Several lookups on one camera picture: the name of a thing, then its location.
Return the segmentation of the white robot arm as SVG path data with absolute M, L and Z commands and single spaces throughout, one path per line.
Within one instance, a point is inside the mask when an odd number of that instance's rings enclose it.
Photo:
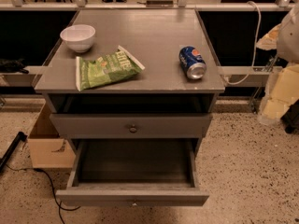
M 296 4 L 282 22 L 259 39 L 257 48 L 275 49 L 277 56 L 288 62 L 278 74 L 267 81 L 258 121 L 271 125 L 279 121 L 290 106 L 299 100 L 299 4 Z

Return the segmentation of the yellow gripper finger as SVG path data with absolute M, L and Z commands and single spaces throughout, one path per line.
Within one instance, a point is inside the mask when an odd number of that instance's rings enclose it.
M 299 100 L 299 64 L 289 63 L 268 78 L 258 112 L 258 121 L 263 125 L 278 122 Z

